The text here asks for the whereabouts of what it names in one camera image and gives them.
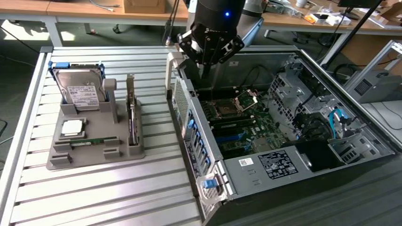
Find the floor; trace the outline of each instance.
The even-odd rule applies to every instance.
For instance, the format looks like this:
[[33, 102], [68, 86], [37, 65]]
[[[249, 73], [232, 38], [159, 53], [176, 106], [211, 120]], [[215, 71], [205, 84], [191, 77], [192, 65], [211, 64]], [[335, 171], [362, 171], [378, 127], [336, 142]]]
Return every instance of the floor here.
[[[41, 46], [50, 46], [52, 42], [48, 38], [48, 33], [41, 22], [20, 21], [18, 24], [10, 24], [8, 21], [0, 20], [0, 24], [10, 33], [13, 33], [22, 41], [36, 50]], [[135, 26], [120, 25], [120, 34], [112, 31], [113, 24], [91, 24], [96, 34], [88, 35], [84, 32], [84, 24], [76, 23], [58, 23], [58, 30], [64, 37], [64, 46], [149, 46], [160, 45], [160, 37], [163, 32], [161, 26]], [[184, 28], [176, 28], [175, 32], [184, 31]], [[308, 44], [298, 44], [292, 42], [295, 33], [291, 32], [271, 32], [269, 38], [263, 37], [264, 31], [259, 31], [253, 45], [281, 45], [276, 39], [291, 45], [296, 45], [304, 49], [307, 53], [316, 59], [318, 54], [323, 55], [327, 48], [322, 48], [316, 39], [319, 34], [312, 34]], [[25, 93], [29, 86], [33, 67], [13, 62], [4, 58], [16, 59], [29, 64], [36, 63], [37, 54], [22, 46], [4, 31], [0, 30], [0, 119], [8, 122], [5, 131], [0, 137], [0, 142], [12, 137]], [[343, 56], [336, 58], [334, 65], [346, 62]], [[6, 159], [10, 141], [0, 145], [0, 159]]]

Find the warning label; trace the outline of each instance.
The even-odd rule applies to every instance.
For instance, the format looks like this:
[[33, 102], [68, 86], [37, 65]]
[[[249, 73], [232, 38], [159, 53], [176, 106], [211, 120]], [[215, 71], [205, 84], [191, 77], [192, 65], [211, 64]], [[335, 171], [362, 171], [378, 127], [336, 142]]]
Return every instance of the warning label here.
[[76, 107], [99, 105], [95, 86], [68, 86], [66, 88]]
[[271, 179], [298, 173], [284, 150], [259, 155], [257, 158]]

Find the aluminum extrusion table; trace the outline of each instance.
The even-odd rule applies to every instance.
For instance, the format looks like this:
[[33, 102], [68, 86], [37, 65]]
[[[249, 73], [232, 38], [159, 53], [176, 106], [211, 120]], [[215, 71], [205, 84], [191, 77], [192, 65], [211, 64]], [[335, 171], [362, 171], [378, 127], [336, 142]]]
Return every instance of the aluminum extrusion table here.
[[[0, 181], [1, 226], [200, 225], [175, 128], [164, 97], [165, 47], [54, 48], [41, 53]], [[141, 102], [145, 158], [48, 171], [48, 149], [61, 94], [46, 63], [105, 65], [125, 97], [135, 74]]]

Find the circuit board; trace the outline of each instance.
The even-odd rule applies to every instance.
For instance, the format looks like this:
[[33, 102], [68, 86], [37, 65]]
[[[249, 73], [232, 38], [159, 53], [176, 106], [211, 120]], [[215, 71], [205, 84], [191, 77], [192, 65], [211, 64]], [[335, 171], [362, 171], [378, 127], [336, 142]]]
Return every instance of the circuit board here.
[[[253, 102], [248, 95], [240, 95], [237, 99], [241, 107]], [[260, 102], [243, 112], [235, 98], [201, 101], [200, 104], [224, 159], [257, 153], [257, 144], [264, 145], [264, 150], [273, 150], [288, 141]]]

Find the barcode sticker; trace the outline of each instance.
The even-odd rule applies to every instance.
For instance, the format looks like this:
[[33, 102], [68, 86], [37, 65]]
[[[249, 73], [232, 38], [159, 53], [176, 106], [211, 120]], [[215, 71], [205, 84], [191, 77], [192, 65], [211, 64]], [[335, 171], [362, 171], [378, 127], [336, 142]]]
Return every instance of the barcode sticker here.
[[66, 88], [76, 107], [99, 106], [95, 86], [68, 86]]
[[240, 160], [239, 160], [239, 163], [240, 163], [240, 166], [248, 166], [248, 165], [252, 165], [252, 164], [253, 164], [251, 158], [240, 159]]

